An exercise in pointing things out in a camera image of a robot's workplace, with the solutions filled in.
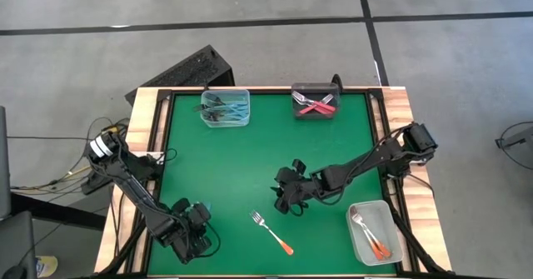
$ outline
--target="gray floor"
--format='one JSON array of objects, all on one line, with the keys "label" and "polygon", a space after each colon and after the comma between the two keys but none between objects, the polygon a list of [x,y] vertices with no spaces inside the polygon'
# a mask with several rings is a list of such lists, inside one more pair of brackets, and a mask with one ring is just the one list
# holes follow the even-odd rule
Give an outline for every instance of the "gray floor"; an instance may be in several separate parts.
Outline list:
[{"label": "gray floor", "polygon": [[[533,0],[369,3],[375,16],[533,10]],[[361,15],[359,0],[0,0],[0,29]],[[429,172],[454,270],[531,277],[531,173],[506,159],[494,139],[531,120],[533,19],[377,23],[376,32],[391,85],[407,86],[416,119],[440,145]],[[84,136],[96,117],[129,116],[126,92],[207,44],[232,65],[240,85],[319,82],[333,73],[345,84],[377,84],[362,23],[0,37],[8,131]],[[83,145],[10,140],[9,146],[12,184],[36,185],[62,176]],[[513,154],[533,165],[527,152]],[[77,205],[98,209],[105,196]],[[72,194],[57,202],[80,199]],[[36,228],[38,238],[49,225]],[[100,237],[88,232],[90,242],[72,247],[79,233],[64,227],[37,248],[62,257],[56,277],[90,272]],[[69,246],[60,247],[66,237]]]}]

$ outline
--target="clear plastic container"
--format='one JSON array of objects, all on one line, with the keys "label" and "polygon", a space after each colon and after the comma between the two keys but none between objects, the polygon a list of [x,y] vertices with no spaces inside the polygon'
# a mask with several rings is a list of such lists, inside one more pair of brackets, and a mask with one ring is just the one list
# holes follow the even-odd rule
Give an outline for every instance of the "clear plastic container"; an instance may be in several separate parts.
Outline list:
[{"label": "clear plastic container", "polygon": [[[361,226],[350,218],[350,207],[352,206],[355,206],[359,214],[361,214],[363,222],[368,229],[391,252],[391,257],[383,260],[376,258]],[[346,220],[348,221],[351,243],[357,260],[367,266],[400,262],[403,259],[403,251],[389,205],[385,201],[377,200],[354,203],[350,207],[348,207],[346,212]]]},{"label": "clear plastic container", "polygon": [[209,127],[239,127],[250,122],[248,90],[205,91],[200,118]]},{"label": "clear plastic container", "polygon": [[333,107],[333,112],[322,110],[320,112],[316,109],[310,109],[306,104],[300,104],[293,97],[292,98],[292,110],[294,117],[298,119],[331,119],[333,118],[341,108],[341,96],[339,93],[339,87],[335,83],[294,83],[291,87],[292,92],[299,92],[301,95],[313,101],[323,101],[326,96],[331,99],[324,103],[329,107]]}]

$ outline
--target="silver fork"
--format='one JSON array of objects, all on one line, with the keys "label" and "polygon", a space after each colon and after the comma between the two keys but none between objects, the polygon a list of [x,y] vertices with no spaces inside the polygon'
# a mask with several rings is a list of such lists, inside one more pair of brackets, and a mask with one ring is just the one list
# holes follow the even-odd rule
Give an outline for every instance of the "silver fork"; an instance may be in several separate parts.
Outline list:
[{"label": "silver fork", "polygon": [[[325,96],[322,100],[320,100],[320,102],[324,103],[324,104],[327,104],[329,103],[331,100],[333,100],[333,95],[332,94],[327,94],[327,96]],[[316,104],[313,104],[313,105],[309,105],[308,107],[300,110],[300,114],[305,114],[305,113],[308,113],[310,112],[311,110],[313,109],[316,109],[318,112],[321,112],[321,113],[327,113],[329,114],[330,112],[329,111],[324,111],[323,109],[321,109],[320,107],[318,107]]]},{"label": "silver fork", "polygon": [[272,236],[276,238],[277,242],[280,243],[280,245],[283,247],[283,250],[285,250],[287,254],[292,255],[292,253],[294,253],[294,250],[292,250],[292,248],[289,247],[289,245],[287,245],[284,241],[282,241],[281,238],[277,237],[276,233],[270,230],[270,228],[265,224],[265,219],[261,217],[259,212],[252,211],[250,213],[250,217],[252,217],[253,221],[257,223],[257,225],[265,227],[270,232],[270,234],[272,234]]},{"label": "silver fork", "polygon": [[306,96],[300,94],[297,91],[292,91],[292,97],[300,105],[317,105],[318,107],[324,108],[324,109],[326,109],[328,111],[331,111],[331,112],[335,111],[335,108],[333,106],[324,104],[324,103],[319,102],[319,101],[313,101],[313,100],[307,98]]},{"label": "silver fork", "polygon": [[391,253],[389,252],[389,250],[385,247],[385,245],[383,245],[382,242],[380,242],[374,236],[370,229],[368,229],[366,224],[363,222],[363,216],[357,211],[356,207],[354,206],[350,207],[350,217],[352,221],[361,226],[363,233],[365,233],[366,239],[370,243],[372,251],[374,252],[374,255],[376,256],[377,260],[382,260],[383,258],[391,257]]}]

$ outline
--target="wooden table frame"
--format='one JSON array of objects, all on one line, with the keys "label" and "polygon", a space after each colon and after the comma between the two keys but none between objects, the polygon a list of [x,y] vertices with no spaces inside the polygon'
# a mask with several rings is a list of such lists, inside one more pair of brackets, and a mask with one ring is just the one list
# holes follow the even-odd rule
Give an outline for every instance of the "wooden table frame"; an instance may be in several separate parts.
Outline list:
[{"label": "wooden table frame", "polygon": [[[265,90],[289,90],[290,87],[226,87],[242,88],[254,92]],[[167,126],[167,116],[171,111],[171,103],[168,95],[171,91],[177,92],[200,92],[203,87],[141,87],[137,90],[137,97],[132,110],[130,125],[127,132],[127,144],[130,151],[137,155],[145,155],[151,152],[153,155],[161,155],[163,151],[165,132]],[[224,87],[210,87],[210,89],[224,89]],[[367,90],[371,95],[371,108],[373,110],[374,123],[376,124],[376,138],[381,138],[385,132],[407,125],[413,121],[411,107],[404,87],[345,87],[345,89]],[[411,165],[411,171],[417,177],[429,182],[425,167]],[[388,181],[389,193],[394,194],[397,185]],[[115,211],[115,218],[118,218],[118,208],[122,191],[119,188],[113,190],[112,203]],[[446,244],[442,236],[441,224],[436,213],[436,205],[431,195],[431,191],[417,182],[405,180],[403,193],[398,196],[391,196],[396,209],[401,214],[407,214],[411,231],[416,236],[420,244],[425,248],[436,263],[445,268],[451,269],[448,258]],[[401,202],[405,203],[405,211],[402,211]],[[118,244],[120,247],[128,239],[132,232],[134,217],[136,215],[135,206],[125,197],[122,202],[122,214],[120,222],[120,232],[118,234]],[[404,251],[404,260],[401,267],[405,271],[416,271],[418,263],[412,264],[414,257],[407,250],[403,236],[398,232]],[[98,253],[95,272],[105,268],[114,256],[115,229],[113,226],[112,209],[107,214],[106,226],[102,235],[102,243]],[[142,272],[143,258],[147,249],[147,236],[144,232],[137,243],[134,255],[122,266],[122,271],[126,268],[128,272]]]}]

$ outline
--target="wooden board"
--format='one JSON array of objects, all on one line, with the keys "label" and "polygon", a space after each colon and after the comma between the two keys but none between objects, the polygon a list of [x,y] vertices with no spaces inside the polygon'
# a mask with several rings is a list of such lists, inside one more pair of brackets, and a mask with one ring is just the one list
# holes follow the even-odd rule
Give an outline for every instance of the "wooden board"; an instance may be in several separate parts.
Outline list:
[{"label": "wooden board", "polygon": [[[252,89],[290,89],[290,87],[231,87]],[[389,120],[389,127],[394,130],[398,127],[407,125],[413,121],[411,106],[407,96],[407,91],[404,87],[345,87],[345,88],[381,88],[384,95],[386,112]],[[159,89],[172,90],[198,90],[201,91],[203,87],[141,87],[137,89],[137,97],[132,110],[130,126],[127,131],[126,142],[130,147],[130,151],[137,155],[143,155],[148,149],[148,141],[152,130],[152,122],[154,120],[154,113],[157,104],[157,93]],[[211,89],[224,89],[224,87],[211,87]],[[161,114],[159,116],[159,123],[157,124],[157,134],[155,140],[155,149],[162,150],[162,135],[165,130],[165,120],[168,111],[169,101],[167,99],[162,102]],[[381,125],[381,115],[377,110],[377,105],[374,107],[374,118],[378,134],[382,136],[383,129]],[[426,182],[429,182],[427,171],[424,167],[411,166],[413,174]],[[406,196],[406,205],[411,222],[411,230],[426,249],[435,262],[446,270],[451,269],[450,260],[446,250],[444,237],[442,236],[441,224],[439,216],[436,211],[435,201],[431,195],[431,191],[422,186],[418,182],[412,180],[405,180],[404,194]],[[115,188],[113,191],[113,205],[115,208],[116,217],[118,217],[118,205],[122,191]],[[122,203],[122,215],[120,222],[119,244],[127,240],[132,232],[133,216],[135,214],[135,206],[124,199]],[[404,269],[410,270],[408,256],[406,254],[405,242],[399,233],[402,243],[404,245]],[[133,264],[133,271],[138,272],[142,264],[142,252],[146,242],[146,232],[143,233],[137,244],[135,260]],[[113,259],[115,248],[115,230],[113,227],[113,218],[111,208],[107,214],[106,226],[102,235],[102,242],[100,251],[98,253],[97,263],[94,271],[99,272]]]}]

